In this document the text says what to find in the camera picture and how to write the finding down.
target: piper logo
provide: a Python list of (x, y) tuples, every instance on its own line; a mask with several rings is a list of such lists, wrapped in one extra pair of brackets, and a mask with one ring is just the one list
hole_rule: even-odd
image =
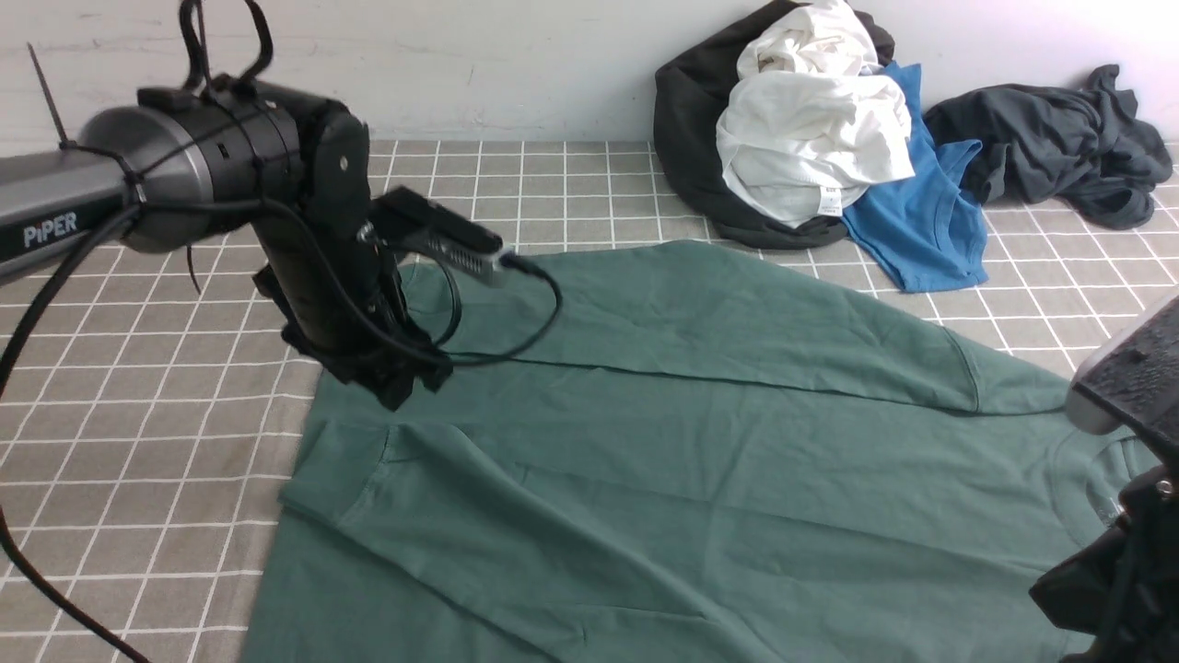
[(48, 242), (54, 237), (65, 237), (78, 232), (78, 215), (66, 212), (41, 223), (25, 227), (25, 248), (32, 248)]

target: white wall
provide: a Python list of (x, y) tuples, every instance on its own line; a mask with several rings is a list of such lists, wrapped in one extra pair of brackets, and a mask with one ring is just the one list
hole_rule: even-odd
[[(654, 70), (760, 0), (263, 0), (265, 78), (347, 101), (375, 136), (645, 139)], [(39, 50), (66, 124), (177, 84), (172, 0), (8, 0), (0, 21), (0, 149), (47, 146), (25, 53)], [(1172, 0), (858, 0), (926, 66), (927, 105), (974, 87), (1061, 85), (1118, 61), (1141, 116), (1179, 138)], [(217, 70), (256, 50), (238, 0), (208, 0)]]

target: clothing label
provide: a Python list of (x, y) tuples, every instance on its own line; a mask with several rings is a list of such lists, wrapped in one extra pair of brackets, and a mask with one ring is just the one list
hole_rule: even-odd
[(819, 186), (818, 216), (843, 216), (843, 191)]

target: screw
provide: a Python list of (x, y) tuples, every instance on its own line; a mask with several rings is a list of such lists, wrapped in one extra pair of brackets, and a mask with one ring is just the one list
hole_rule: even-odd
[(364, 222), (364, 225), (356, 231), (356, 241), (362, 244), (368, 244), (373, 241), (373, 224), (370, 222)]

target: pile of clothes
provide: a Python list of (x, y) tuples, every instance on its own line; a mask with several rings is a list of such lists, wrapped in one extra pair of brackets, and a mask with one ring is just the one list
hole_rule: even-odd
[(656, 77), (671, 186), (753, 248), (850, 236), (905, 291), (986, 281), (981, 205), (997, 198), (1150, 221), (1172, 160), (1117, 66), (1082, 90), (988, 87), (922, 114), (921, 67), (894, 48), (844, 0), (776, 0), (689, 50)]

